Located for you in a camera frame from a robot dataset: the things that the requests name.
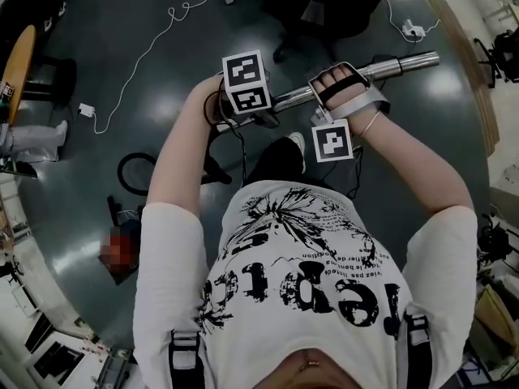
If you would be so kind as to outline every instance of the person's right hand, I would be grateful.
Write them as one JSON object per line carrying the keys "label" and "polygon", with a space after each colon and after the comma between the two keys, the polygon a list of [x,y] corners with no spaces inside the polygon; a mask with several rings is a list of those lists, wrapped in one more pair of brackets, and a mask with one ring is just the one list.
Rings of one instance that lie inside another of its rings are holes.
{"label": "person's right hand", "polygon": [[[325,72],[319,76],[318,79],[311,82],[315,91],[319,94],[326,88],[331,87],[334,83],[351,76],[353,73],[344,65],[334,67],[331,71]],[[326,108],[330,111],[340,107],[349,100],[366,91],[366,88],[361,83],[356,83],[350,87],[343,89],[326,102]],[[377,113],[375,106],[367,106],[366,108],[353,113],[348,117],[351,132],[354,134],[362,134],[370,123],[371,119]]]}

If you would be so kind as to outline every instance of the black and white square marker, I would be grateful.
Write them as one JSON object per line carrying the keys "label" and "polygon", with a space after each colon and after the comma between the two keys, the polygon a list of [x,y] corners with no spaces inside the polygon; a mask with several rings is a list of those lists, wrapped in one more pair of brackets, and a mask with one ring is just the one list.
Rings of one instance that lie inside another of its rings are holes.
{"label": "black and white square marker", "polygon": [[262,87],[232,92],[232,94],[234,102],[240,111],[268,107]]}
{"label": "black and white square marker", "polygon": [[314,126],[315,157],[318,163],[347,160],[354,157],[350,128],[346,120],[337,120],[327,126]]}
{"label": "black and white square marker", "polygon": [[258,54],[235,58],[227,61],[229,86],[236,87],[245,83],[261,81],[260,60]]}

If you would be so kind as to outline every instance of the finger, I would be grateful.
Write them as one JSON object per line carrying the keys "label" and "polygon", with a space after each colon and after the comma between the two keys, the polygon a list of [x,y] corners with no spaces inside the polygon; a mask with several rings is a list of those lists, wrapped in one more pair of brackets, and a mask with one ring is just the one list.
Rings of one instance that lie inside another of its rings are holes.
{"label": "finger", "polygon": [[346,77],[346,75],[344,74],[343,71],[341,71],[341,68],[333,68],[332,69],[332,75],[333,75],[333,78],[338,82],[340,81],[341,79],[344,79]]}
{"label": "finger", "polygon": [[326,89],[326,87],[318,79],[316,79],[311,84],[318,94],[320,94],[322,91],[324,91]]}
{"label": "finger", "polygon": [[320,81],[326,88],[331,87],[335,83],[335,79],[328,72],[325,72],[320,76]]}
{"label": "finger", "polygon": [[341,71],[345,76],[352,75],[351,71],[346,67],[346,65],[339,65],[339,67],[341,68]]}

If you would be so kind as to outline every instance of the black strap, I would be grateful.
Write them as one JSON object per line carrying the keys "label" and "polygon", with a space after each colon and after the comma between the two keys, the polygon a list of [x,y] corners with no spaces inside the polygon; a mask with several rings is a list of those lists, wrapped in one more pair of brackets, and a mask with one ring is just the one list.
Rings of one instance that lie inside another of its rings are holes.
{"label": "black strap", "polygon": [[[173,389],[204,389],[204,364],[198,354],[200,347],[200,335],[196,334],[196,341],[194,339],[177,339],[184,344],[175,344],[174,332],[171,332],[171,343],[169,343],[169,374],[171,375],[171,384]],[[195,367],[190,369],[179,369],[174,364],[174,354],[184,352],[191,353],[195,358]]]}
{"label": "black strap", "polygon": [[362,85],[366,86],[366,80],[361,75],[350,75],[347,78],[341,79],[339,82],[335,82],[331,87],[326,88],[319,94],[319,98],[321,99],[323,104],[326,104],[326,102],[332,96],[342,91],[343,89],[355,85],[356,83],[361,83]]}
{"label": "black strap", "polygon": [[427,389],[432,377],[431,337],[427,317],[404,315],[407,322],[407,389]]}

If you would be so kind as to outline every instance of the white power outlet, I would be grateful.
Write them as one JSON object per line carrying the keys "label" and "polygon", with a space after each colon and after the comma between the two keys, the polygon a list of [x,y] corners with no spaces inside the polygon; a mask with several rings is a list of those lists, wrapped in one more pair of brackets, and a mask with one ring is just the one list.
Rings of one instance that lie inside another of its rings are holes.
{"label": "white power outlet", "polygon": [[422,26],[414,26],[410,19],[407,19],[402,26],[402,31],[407,37],[425,37],[425,30]]}
{"label": "white power outlet", "polygon": [[85,117],[92,118],[96,109],[86,104],[79,104],[79,113]]}

